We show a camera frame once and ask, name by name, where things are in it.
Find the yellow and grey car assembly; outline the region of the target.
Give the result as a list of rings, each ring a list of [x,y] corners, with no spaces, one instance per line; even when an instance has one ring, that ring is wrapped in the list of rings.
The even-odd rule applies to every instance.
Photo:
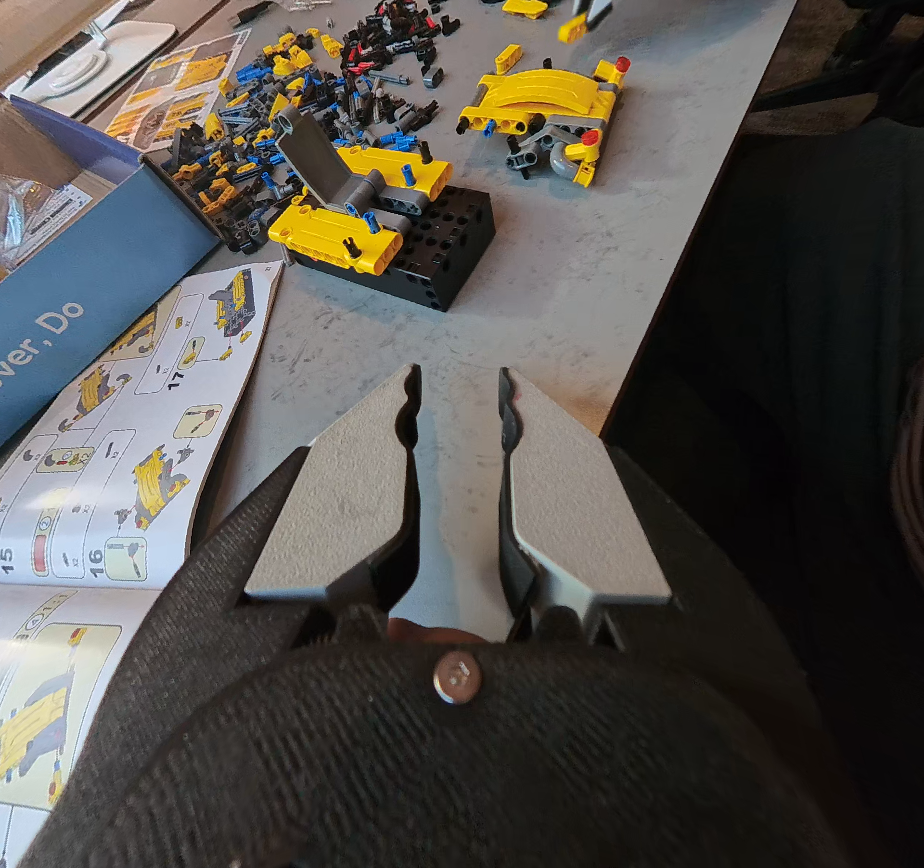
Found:
[[[560,178],[588,188],[594,180],[611,119],[621,101],[631,61],[600,61],[591,76],[570,70],[529,69],[485,75],[464,107],[456,133],[504,135],[505,163],[524,179],[546,161]]]

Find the yellow sticker sheet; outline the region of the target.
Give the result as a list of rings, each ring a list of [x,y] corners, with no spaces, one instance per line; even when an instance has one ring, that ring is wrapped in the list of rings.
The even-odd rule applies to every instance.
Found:
[[[178,128],[203,126],[248,34],[248,30],[234,31],[152,62],[104,132],[142,153],[152,153],[169,147]]]

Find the instruction booklet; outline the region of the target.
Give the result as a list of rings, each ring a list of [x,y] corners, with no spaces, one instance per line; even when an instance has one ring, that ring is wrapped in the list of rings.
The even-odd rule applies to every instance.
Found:
[[[189,553],[282,272],[185,278],[2,466],[2,866],[61,797],[118,661]]]

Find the black block with yellow panels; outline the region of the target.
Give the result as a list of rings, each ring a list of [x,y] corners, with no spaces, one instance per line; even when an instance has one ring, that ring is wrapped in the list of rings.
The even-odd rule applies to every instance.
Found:
[[[314,116],[286,108],[276,144],[303,183],[269,228],[296,263],[447,311],[495,235],[488,193],[451,185],[420,153],[337,148]]]

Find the clear bags with parts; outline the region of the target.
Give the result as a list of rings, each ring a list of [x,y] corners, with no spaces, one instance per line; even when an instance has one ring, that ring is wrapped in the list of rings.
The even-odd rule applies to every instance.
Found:
[[[1,280],[92,203],[90,194],[70,183],[56,189],[1,176]]]

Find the blue kit box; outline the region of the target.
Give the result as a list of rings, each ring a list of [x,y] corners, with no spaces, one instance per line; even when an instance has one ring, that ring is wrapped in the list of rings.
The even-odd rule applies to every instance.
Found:
[[[1,442],[17,435],[220,239],[160,165],[94,128],[2,100],[2,172],[101,197],[1,287]]]

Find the white stand base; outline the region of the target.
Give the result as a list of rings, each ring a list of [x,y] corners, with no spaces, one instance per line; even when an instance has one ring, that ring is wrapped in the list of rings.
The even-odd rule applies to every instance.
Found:
[[[102,39],[91,39],[49,72],[32,79],[19,96],[76,117],[149,60],[176,32],[170,23],[116,22],[102,32]]]

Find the person's dark trousers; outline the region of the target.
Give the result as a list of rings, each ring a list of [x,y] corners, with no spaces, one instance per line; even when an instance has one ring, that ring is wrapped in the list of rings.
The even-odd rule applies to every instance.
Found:
[[[922,188],[922,127],[744,137],[607,435],[772,612],[901,866],[922,866],[923,595],[890,476]]]

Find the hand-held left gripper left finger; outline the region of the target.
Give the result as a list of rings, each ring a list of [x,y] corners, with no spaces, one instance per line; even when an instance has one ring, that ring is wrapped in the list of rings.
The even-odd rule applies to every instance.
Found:
[[[421,392],[420,366],[405,365],[311,442],[248,596],[387,612],[410,589],[420,564]]]

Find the black office chair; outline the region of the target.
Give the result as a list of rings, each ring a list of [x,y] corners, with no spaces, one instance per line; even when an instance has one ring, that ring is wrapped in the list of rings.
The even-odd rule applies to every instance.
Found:
[[[753,112],[873,94],[867,120],[884,117],[909,126],[923,123],[923,38],[907,45],[889,42],[907,15],[921,18],[923,0],[841,0],[862,10],[816,78],[757,97]]]

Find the pile of mixed building pieces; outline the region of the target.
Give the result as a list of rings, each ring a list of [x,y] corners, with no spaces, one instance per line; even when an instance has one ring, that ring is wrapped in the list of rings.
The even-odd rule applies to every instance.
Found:
[[[210,221],[229,250],[251,254],[303,183],[280,152],[277,116],[312,115],[337,148],[353,145],[420,153],[420,132],[440,114],[398,85],[344,73],[342,43],[326,30],[285,28],[254,59],[221,81],[205,124],[178,128],[164,169]]]

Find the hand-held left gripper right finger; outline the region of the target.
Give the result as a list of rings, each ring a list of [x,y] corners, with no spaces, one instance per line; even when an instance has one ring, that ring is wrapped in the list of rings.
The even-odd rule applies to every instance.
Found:
[[[528,640],[553,608],[590,641],[616,634],[616,608],[668,608],[672,589],[603,441],[509,367],[499,414],[506,640]]]

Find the pile of black red pins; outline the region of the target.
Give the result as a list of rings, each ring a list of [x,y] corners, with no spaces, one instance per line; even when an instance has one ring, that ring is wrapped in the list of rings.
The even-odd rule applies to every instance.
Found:
[[[355,75],[384,71],[405,54],[424,65],[432,63],[434,42],[448,29],[442,20],[417,0],[381,0],[344,34],[341,70]]]

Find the grey desk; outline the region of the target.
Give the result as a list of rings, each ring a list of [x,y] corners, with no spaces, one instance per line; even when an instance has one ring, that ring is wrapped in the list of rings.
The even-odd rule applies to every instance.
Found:
[[[405,363],[422,366],[420,575],[397,612],[500,639],[502,450],[498,373],[511,366],[594,433],[643,342],[797,0],[619,0],[579,42],[558,40],[570,2],[538,20],[448,0],[445,80],[414,101],[440,112],[422,133],[453,183],[491,194],[496,237],[441,314],[304,266],[286,268],[260,359],[194,523],[198,544],[296,446]],[[519,67],[589,73],[630,58],[593,185],[509,173],[501,138],[456,134],[461,108],[503,47]]]

